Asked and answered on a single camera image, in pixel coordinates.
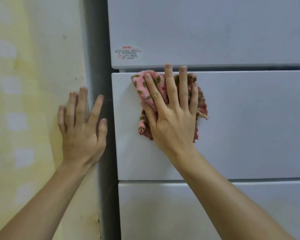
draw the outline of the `refrigerator drawer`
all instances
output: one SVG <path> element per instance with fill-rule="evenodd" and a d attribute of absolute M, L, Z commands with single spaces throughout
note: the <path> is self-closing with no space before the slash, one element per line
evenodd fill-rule
<path fill-rule="evenodd" d="M 300 181 L 234 183 L 300 239 Z M 219 240 L 185 183 L 119 183 L 122 240 Z"/>
<path fill-rule="evenodd" d="M 300 177 L 300 71 L 196 72 L 209 120 L 196 148 L 228 179 Z M 154 141 L 138 134 L 134 73 L 113 73 L 119 180 L 181 180 Z"/>
<path fill-rule="evenodd" d="M 300 0 L 108 0 L 112 67 L 300 64 Z"/>

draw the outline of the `warning sticker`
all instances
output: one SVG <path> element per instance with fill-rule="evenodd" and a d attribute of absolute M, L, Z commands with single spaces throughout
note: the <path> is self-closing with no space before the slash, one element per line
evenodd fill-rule
<path fill-rule="evenodd" d="M 122 46 L 114 51 L 116 58 L 120 60 L 136 60 L 142 58 L 143 50 L 137 46 Z"/>

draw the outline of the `left hand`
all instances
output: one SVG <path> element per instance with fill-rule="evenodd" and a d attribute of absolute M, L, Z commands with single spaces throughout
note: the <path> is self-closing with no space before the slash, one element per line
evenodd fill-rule
<path fill-rule="evenodd" d="M 88 90 L 81 87 L 79 94 L 71 92 L 68 104 L 60 106 L 58 126 L 62 134 L 63 162 L 61 166 L 81 167 L 85 172 L 98 162 L 106 148 L 107 120 L 99 123 L 98 137 L 96 127 L 104 96 L 99 95 L 88 116 Z"/>

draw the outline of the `wall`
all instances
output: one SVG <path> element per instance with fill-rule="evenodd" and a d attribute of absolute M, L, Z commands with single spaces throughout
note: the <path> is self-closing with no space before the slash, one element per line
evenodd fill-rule
<path fill-rule="evenodd" d="M 62 159 L 56 112 L 86 85 L 80 0 L 0 0 L 0 229 Z M 99 239 L 91 169 L 55 239 Z"/>
<path fill-rule="evenodd" d="M 32 47 L 23 0 L 0 0 L 0 229 L 55 169 Z"/>

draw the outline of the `pink cloth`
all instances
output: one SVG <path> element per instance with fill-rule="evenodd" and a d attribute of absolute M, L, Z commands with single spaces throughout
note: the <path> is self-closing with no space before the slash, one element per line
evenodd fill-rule
<path fill-rule="evenodd" d="M 144 77 L 144 75 L 146 73 L 151 74 L 152 79 L 153 79 L 154 83 L 156 84 L 156 87 L 157 87 L 158 91 L 160 92 L 164 102 L 166 104 L 168 104 L 169 98 L 168 98 L 168 93 L 167 93 L 167 85 L 166 85 L 166 81 L 165 81 L 165 76 L 164 76 L 164 74 L 160 74 L 155 71 L 148 70 L 148 71 L 138 72 L 136 75 L 131 77 L 131 80 L 132 80 L 141 100 L 146 102 L 153 109 L 153 111 L 156 114 L 156 117 L 158 118 L 157 107 L 150 95 L 150 92 L 148 90 L 146 80 Z M 177 87 L 178 94 L 179 94 L 179 75 L 175 75 L 174 79 L 175 79 L 176 87 Z M 188 103 L 190 103 L 192 86 L 196 80 L 197 80 L 196 75 L 194 75 L 193 73 L 188 73 Z M 205 103 L 204 94 L 203 94 L 201 88 L 199 88 L 198 102 L 199 103 L 198 103 L 198 110 L 197 110 L 197 114 L 196 114 L 196 120 L 199 117 L 208 119 L 207 104 Z M 141 117 L 140 117 L 140 122 L 139 122 L 139 134 L 144 135 L 145 137 L 148 137 L 150 140 L 153 140 L 151 130 L 149 127 L 149 121 L 148 121 L 148 118 L 147 118 L 144 110 L 142 110 L 142 112 L 141 112 Z M 198 138 L 199 138 L 198 128 L 196 125 L 193 141 L 197 140 Z"/>

